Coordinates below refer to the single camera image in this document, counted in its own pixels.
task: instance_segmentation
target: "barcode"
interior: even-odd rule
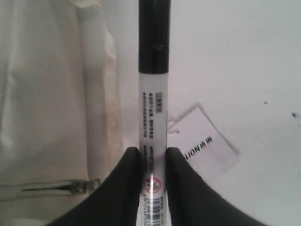
[[[162,112],[162,93],[156,93],[156,113]]]
[[[143,226],[164,225],[164,204],[163,197],[148,199],[143,197]]]

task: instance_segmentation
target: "marker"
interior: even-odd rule
[[[142,226],[166,225],[165,152],[170,0],[139,0],[139,148]]]

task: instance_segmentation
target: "paper tag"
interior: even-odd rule
[[[205,180],[213,181],[233,167],[238,157],[199,108],[169,128],[169,147],[178,147],[191,167]]]

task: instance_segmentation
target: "white fabric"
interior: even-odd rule
[[[121,155],[108,152],[103,87],[114,42],[99,3],[81,2],[0,0],[0,187],[103,181]],[[52,220],[85,197],[0,201],[0,218]]]

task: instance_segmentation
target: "zipper pull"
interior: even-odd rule
[[[91,181],[73,181],[69,186],[72,195],[82,194],[82,193],[92,193],[100,185],[100,179]]]

